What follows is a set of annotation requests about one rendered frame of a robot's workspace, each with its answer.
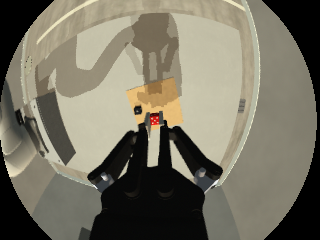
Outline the red die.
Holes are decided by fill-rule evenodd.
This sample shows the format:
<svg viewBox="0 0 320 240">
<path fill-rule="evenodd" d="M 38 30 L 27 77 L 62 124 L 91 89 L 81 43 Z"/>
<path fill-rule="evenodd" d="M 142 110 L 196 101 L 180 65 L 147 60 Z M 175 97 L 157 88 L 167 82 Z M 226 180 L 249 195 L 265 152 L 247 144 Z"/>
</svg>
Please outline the red die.
<svg viewBox="0 0 320 240">
<path fill-rule="evenodd" d="M 150 113 L 150 122 L 151 125 L 159 124 L 159 112 L 158 113 Z"/>
</svg>

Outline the tan square mat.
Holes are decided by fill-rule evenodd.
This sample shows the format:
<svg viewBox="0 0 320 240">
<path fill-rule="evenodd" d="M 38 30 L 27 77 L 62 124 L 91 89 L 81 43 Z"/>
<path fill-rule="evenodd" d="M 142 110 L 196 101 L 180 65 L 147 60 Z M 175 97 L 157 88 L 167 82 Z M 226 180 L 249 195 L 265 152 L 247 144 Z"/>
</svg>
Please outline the tan square mat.
<svg viewBox="0 0 320 240">
<path fill-rule="evenodd" d="M 183 117 L 174 78 L 143 85 L 126 91 L 132 111 L 135 106 L 142 106 L 142 114 L 135 115 L 137 124 L 144 122 L 146 112 L 163 111 L 167 125 L 183 123 Z"/>
</svg>

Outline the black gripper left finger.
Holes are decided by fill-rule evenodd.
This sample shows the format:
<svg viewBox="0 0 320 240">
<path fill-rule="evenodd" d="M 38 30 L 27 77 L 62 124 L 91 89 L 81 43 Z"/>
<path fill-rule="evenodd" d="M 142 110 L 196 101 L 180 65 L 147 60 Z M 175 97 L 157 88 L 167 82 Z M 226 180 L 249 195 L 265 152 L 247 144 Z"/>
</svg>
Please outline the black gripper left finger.
<svg viewBox="0 0 320 240">
<path fill-rule="evenodd" d="M 144 123 L 138 124 L 138 129 L 137 132 L 128 131 L 102 164 L 88 174 L 88 180 L 99 192 L 102 193 L 119 178 L 129 160 L 122 182 L 122 190 L 129 197 L 139 194 L 142 166 L 147 166 L 148 161 L 148 140 L 150 140 L 151 133 L 150 112 L 146 112 Z"/>
</svg>

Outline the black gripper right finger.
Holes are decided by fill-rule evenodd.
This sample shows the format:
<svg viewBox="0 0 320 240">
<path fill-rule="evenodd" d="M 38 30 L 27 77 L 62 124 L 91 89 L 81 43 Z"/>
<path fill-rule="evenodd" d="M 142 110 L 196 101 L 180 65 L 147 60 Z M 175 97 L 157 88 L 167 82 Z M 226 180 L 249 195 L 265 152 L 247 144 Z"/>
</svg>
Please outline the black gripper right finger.
<svg viewBox="0 0 320 240">
<path fill-rule="evenodd" d="M 162 197 L 169 197 L 174 191 L 170 140 L 173 140 L 194 176 L 195 184 L 203 190 L 204 194 L 209 189 L 213 189 L 223 173 L 222 167 L 206 158 L 180 126 L 169 128 L 167 120 L 163 118 L 163 111 L 159 111 L 159 128 L 160 144 L 156 181 L 158 194 Z"/>
</svg>

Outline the black die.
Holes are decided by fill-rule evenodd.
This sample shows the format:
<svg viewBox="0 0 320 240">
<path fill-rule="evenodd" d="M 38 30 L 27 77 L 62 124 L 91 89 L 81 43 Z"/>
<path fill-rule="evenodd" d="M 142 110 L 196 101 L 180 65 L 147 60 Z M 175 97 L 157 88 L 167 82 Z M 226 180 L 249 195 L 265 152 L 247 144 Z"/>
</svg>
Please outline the black die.
<svg viewBox="0 0 320 240">
<path fill-rule="evenodd" d="M 142 114 L 142 106 L 135 106 L 135 107 L 134 107 L 134 114 L 135 114 L 135 115 L 140 115 L 140 114 Z"/>
</svg>

